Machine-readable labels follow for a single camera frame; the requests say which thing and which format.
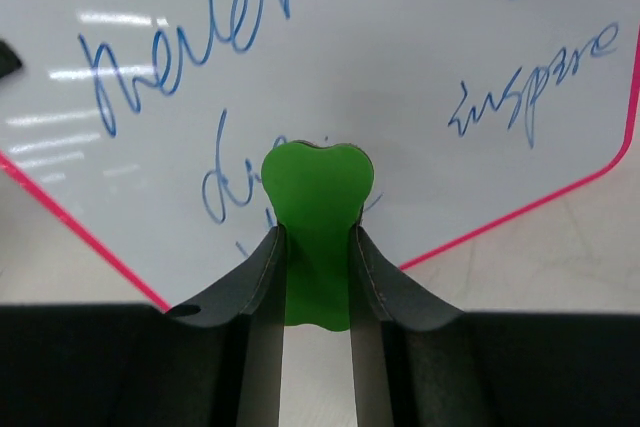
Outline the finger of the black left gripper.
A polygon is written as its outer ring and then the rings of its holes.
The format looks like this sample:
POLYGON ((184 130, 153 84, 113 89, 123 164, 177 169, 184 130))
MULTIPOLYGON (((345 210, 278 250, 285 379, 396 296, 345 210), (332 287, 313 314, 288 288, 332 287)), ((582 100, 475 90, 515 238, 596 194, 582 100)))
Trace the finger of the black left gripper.
POLYGON ((5 40, 0 40, 0 79, 19 72, 23 67, 22 61, 15 50, 5 40))

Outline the green bone-shaped eraser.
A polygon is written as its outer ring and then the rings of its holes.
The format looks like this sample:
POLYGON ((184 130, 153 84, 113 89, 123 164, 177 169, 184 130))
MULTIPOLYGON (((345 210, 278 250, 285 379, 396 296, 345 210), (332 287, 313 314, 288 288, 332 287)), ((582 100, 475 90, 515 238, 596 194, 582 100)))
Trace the green bone-shaped eraser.
POLYGON ((348 330, 349 232, 373 188, 371 159, 353 144, 291 141, 266 155, 261 177, 286 232, 285 324, 348 330))

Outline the pink framed whiteboard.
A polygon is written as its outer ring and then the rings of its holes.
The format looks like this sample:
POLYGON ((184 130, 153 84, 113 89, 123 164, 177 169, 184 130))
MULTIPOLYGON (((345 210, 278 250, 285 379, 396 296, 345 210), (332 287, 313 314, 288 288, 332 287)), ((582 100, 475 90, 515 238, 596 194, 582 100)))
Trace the pink framed whiteboard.
POLYGON ((1 160, 168 306, 262 238, 271 148, 352 143, 410 265, 619 162, 638 33, 639 0, 1 0, 1 160))

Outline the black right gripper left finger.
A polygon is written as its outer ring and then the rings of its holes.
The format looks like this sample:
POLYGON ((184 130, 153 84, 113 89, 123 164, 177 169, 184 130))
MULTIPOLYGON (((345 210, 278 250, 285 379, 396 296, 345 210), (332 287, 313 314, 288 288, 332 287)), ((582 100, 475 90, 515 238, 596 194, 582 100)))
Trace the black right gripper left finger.
POLYGON ((274 426, 285 232, 161 312, 146 304, 5 305, 5 426, 274 426))

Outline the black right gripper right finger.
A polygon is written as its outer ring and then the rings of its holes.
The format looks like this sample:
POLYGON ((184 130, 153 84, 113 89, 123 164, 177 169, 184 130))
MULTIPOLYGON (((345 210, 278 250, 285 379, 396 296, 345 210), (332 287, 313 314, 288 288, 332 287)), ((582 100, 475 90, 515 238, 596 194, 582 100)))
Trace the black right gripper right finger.
POLYGON ((635 314, 465 312, 349 235, 362 426, 635 426, 635 314))

